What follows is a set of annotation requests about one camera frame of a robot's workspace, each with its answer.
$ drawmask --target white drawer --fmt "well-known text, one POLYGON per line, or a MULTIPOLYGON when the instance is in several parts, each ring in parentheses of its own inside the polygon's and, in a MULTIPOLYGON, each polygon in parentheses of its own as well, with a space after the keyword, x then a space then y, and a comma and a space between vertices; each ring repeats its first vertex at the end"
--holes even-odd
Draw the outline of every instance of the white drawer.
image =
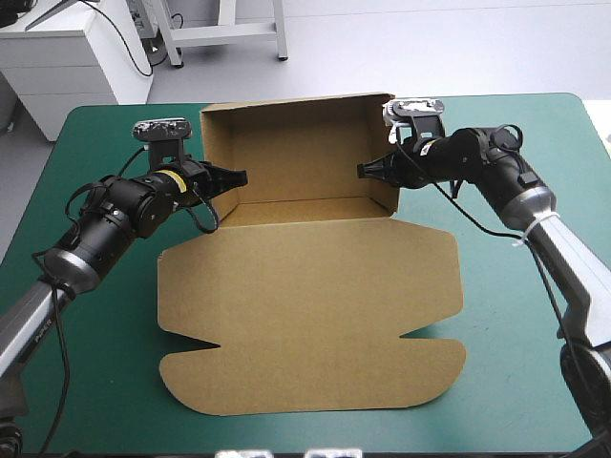
POLYGON ((0 69, 81 65, 98 65, 85 35, 0 39, 0 69))
POLYGON ((111 87, 99 67, 40 67, 2 71, 19 95, 107 94, 111 87))
POLYGON ((59 136, 68 114, 76 107, 115 105, 112 94, 39 94, 21 95, 21 101, 48 140, 59 136))

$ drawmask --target white floor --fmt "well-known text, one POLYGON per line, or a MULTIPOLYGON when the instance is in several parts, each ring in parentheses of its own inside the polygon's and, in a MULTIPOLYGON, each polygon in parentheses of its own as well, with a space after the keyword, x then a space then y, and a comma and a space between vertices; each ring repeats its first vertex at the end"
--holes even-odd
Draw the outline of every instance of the white floor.
MULTIPOLYGON (((239 17, 266 18, 268 3, 243 0, 239 17)), ((211 21, 201 0, 170 4, 186 26, 211 21)), ((288 61, 274 43, 185 49, 183 69, 156 67, 149 102, 569 92, 597 101, 588 109, 611 135, 611 1, 285 0, 285 9, 288 61)), ((50 150, 25 113, 0 137, 0 259, 50 150)))

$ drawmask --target white cabinet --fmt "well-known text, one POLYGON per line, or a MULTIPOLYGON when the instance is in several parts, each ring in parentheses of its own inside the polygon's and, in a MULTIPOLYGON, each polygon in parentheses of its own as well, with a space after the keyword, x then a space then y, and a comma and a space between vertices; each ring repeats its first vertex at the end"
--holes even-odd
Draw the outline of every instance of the white cabinet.
MULTIPOLYGON (((39 0, 12 26, 0 29, 0 72, 45 137, 56 140, 68 113, 85 105, 146 103, 153 76, 141 75, 113 26, 83 4, 25 31, 56 0, 39 0)), ((95 4, 123 33, 138 66, 150 71, 127 4, 95 4)))

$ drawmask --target box side wall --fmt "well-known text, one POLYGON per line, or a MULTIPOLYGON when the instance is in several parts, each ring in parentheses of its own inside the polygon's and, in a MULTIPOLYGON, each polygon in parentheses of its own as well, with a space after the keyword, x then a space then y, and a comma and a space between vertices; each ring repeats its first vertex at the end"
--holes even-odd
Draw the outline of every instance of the box side wall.
MULTIPOLYGON (((201 138, 207 161, 219 167, 236 170, 232 149, 231 114, 201 112, 201 138)), ((212 200, 220 219, 224 219, 240 203, 240 188, 221 194, 212 200)))
MULTIPOLYGON (((390 127, 382 120, 382 104, 390 100, 389 96, 380 95, 366 100, 367 122, 369 128, 370 156, 368 161, 384 156, 391 150, 389 144, 390 127)), ((388 186, 377 179, 366 180, 369 183, 369 197, 380 205, 396 212, 399 203, 399 189, 388 186)))

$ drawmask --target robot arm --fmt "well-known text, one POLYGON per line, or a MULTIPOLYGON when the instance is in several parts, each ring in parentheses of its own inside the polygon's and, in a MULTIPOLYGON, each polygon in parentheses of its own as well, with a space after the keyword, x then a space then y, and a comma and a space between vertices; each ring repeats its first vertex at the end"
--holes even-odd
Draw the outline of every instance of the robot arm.
MULTIPOLYGON (((183 140, 191 135, 186 119, 140 121, 133 134, 146 142, 148 173, 129 179, 119 173, 77 190, 70 200, 88 192, 79 218, 39 254, 44 275, 0 317, 0 419, 27 413, 19 374, 52 327, 55 305, 61 310, 77 295, 96 289, 136 239, 153 235, 173 213, 203 203, 217 219, 209 200, 247 183, 244 171, 225 170, 185 153, 183 140)), ((11 420, 8 425, 0 421, 0 456, 18 455, 20 441, 11 420)))
POLYGON ((558 333, 568 342, 560 355, 562 374, 592 434, 604 436, 608 456, 611 272, 556 213, 554 193, 519 153, 517 126, 467 128, 446 136, 441 113, 443 104, 433 99, 386 104, 383 116, 397 148, 359 165, 359 177, 412 189, 448 181, 452 198, 467 181, 505 226, 523 232, 567 301, 562 319, 567 335, 558 333))

